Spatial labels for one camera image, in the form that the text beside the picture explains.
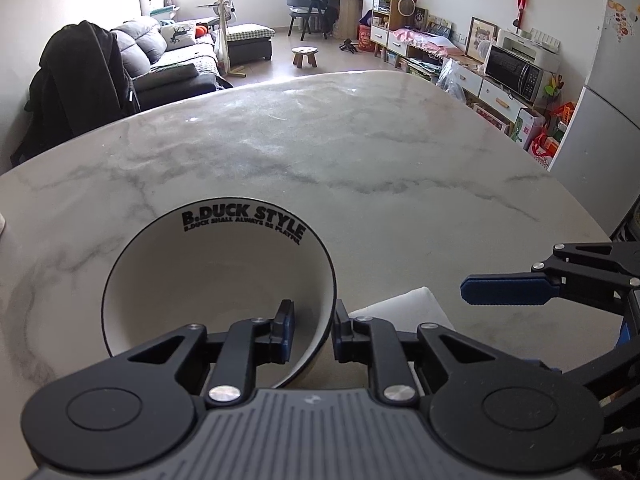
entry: ottoman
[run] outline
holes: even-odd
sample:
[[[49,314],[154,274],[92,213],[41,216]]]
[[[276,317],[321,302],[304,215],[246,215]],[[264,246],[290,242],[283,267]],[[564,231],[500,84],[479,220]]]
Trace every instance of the ottoman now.
[[[271,59],[271,38],[276,31],[255,23],[235,25],[226,30],[231,66],[237,66],[257,59]]]

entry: orange pillow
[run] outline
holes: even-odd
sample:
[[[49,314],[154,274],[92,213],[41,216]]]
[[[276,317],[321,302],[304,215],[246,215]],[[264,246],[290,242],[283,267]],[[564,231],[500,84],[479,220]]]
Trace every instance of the orange pillow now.
[[[196,25],[196,38],[201,38],[204,36],[209,30],[204,25]]]

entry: framed painting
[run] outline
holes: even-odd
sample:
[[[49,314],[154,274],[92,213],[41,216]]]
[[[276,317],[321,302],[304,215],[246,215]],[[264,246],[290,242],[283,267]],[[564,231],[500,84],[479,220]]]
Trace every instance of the framed painting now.
[[[499,27],[494,23],[486,22],[480,18],[471,18],[471,27],[469,28],[469,35],[466,38],[465,55],[476,61],[483,62],[484,59],[478,52],[478,47],[484,40],[491,41],[497,38],[498,29]]]
[[[424,30],[424,27],[427,23],[428,15],[429,15],[429,11],[427,9],[423,9],[421,7],[415,7],[414,22],[412,23],[413,30]]]

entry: bowl rim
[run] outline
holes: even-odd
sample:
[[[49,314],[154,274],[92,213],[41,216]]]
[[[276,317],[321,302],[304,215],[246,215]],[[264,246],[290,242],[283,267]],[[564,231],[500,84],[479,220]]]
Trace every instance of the bowl rim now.
[[[158,218],[155,218],[152,222],[150,222],[145,227],[140,229],[140,231],[138,231],[136,233],[136,235],[131,240],[129,240],[127,242],[127,244],[124,246],[124,248],[120,251],[120,254],[116,258],[116,261],[111,266],[111,270],[109,271],[109,275],[107,276],[107,280],[104,283],[104,290],[102,291],[102,300],[100,301],[100,328],[102,330],[102,339],[104,341],[104,346],[107,349],[107,353],[109,354],[109,357],[110,358],[113,357],[113,353],[111,352],[111,348],[109,348],[109,343],[107,343],[107,334],[106,334],[106,331],[104,329],[104,300],[105,300],[105,296],[107,294],[107,288],[109,286],[109,282],[111,280],[111,275],[113,274],[113,271],[115,270],[116,266],[118,265],[118,262],[120,261],[120,258],[122,257],[122,255],[127,251],[129,246],[136,240],[136,238],[138,238],[144,231],[149,229],[153,224],[155,224],[156,222],[158,222],[159,220],[161,220],[165,216],[171,215],[172,213],[175,213],[176,211],[178,211],[180,209],[184,209],[185,207],[192,206],[192,205],[195,205],[195,204],[199,204],[201,202],[212,201],[212,200],[251,200],[252,202],[259,202],[259,203],[262,203],[262,204],[265,204],[265,205],[271,205],[271,206],[277,207],[278,209],[281,209],[285,213],[287,213],[289,215],[292,215],[297,221],[299,221],[302,225],[304,225],[307,228],[308,231],[313,233],[313,236],[316,238],[316,240],[318,241],[318,243],[322,247],[322,250],[324,251],[324,255],[326,256],[326,259],[329,262],[329,268],[331,269],[331,277],[332,277],[332,280],[334,282],[334,298],[333,298],[332,304],[331,304],[331,315],[329,316],[329,323],[327,323],[327,325],[324,327],[324,332],[322,333],[320,341],[318,341],[318,344],[315,346],[315,348],[313,348],[313,351],[311,352],[311,354],[309,354],[307,359],[304,362],[302,362],[300,364],[300,366],[298,366],[297,369],[293,370],[292,372],[289,373],[289,375],[284,377],[284,379],[280,380],[279,382],[277,382],[276,384],[274,384],[273,386],[270,386],[270,387],[271,388],[279,388],[281,386],[286,386],[286,384],[289,384],[291,381],[293,381],[293,379],[298,377],[306,369],[306,366],[311,361],[313,361],[313,359],[318,355],[319,351],[322,349],[322,347],[326,343],[326,340],[329,337],[329,333],[331,332],[331,327],[332,327],[332,323],[333,323],[333,320],[334,320],[335,303],[336,303],[337,298],[338,298],[338,285],[337,285],[337,281],[336,281],[336,278],[335,278],[335,268],[334,268],[334,263],[331,260],[331,255],[329,254],[329,251],[327,250],[324,242],[320,239],[318,234],[311,228],[311,226],[309,224],[307,224],[298,215],[296,215],[295,213],[292,213],[288,209],[286,209],[286,208],[284,208],[282,206],[279,206],[278,204],[274,204],[273,202],[268,202],[267,200],[261,200],[259,198],[251,198],[251,197],[248,197],[248,196],[217,196],[217,197],[212,197],[212,198],[203,198],[201,200],[196,200],[194,202],[189,202],[189,203],[183,204],[181,206],[175,207],[175,208],[171,209],[171,211],[168,211],[168,212],[160,215]]]

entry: small wooden stool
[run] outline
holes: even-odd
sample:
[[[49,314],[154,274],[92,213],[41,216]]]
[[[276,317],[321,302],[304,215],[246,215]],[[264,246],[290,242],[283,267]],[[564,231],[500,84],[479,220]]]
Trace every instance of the small wooden stool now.
[[[291,51],[295,56],[293,57],[293,64],[298,68],[302,68],[302,60],[306,56],[309,60],[309,64],[313,68],[317,68],[318,64],[316,63],[316,54],[318,53],[318,49],[314,46],[299,46],[296,48],[292,48]]]

